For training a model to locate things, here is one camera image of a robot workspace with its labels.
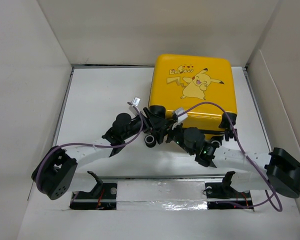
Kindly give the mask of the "yellow hard-shell suitcase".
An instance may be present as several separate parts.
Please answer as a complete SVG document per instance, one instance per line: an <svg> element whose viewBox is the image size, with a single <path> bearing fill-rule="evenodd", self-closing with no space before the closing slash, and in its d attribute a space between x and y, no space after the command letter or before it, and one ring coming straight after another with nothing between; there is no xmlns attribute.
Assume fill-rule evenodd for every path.
<svg viewBox="0 0 300 240"><path fill-rule="evenodd" d="M184 128L201 130L206 140L234 137L238 110L232 67L224 58L162 54L154 65L148 106L163 106L170 119L187 111Z"/></svg>

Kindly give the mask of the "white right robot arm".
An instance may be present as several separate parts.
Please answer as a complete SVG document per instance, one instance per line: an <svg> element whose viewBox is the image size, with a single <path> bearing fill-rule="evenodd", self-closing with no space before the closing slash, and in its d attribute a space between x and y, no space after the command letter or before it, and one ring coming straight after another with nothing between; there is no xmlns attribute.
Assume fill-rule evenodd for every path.
<svg viewBox="0 0 300 240"><path fill-rule="evenodd" d="M180 125L168 132L166 141L175 142L203 167L230 168L221 184L221 191L227 197L271 188L287 198L300 196L300 162L283 148L275 147L269 153L243 153L207 141L196 127Z"/></svg>

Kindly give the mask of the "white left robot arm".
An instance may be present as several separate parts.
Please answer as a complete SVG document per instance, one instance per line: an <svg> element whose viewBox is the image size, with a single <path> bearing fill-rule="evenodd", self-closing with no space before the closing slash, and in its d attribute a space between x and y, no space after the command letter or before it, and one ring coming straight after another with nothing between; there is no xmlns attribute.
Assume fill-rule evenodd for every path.
<svg viewBox="0 0 300 240"><path fill-rule="evenodd" d="M143 112L136 112L135 117L120 113L111 128L93 143L53 146L35 168L31 179L41 193L56 200L70 190L77 169L117 155L139 134L155 134L167 122L166 109L161 105L145 107Z"/></svg>

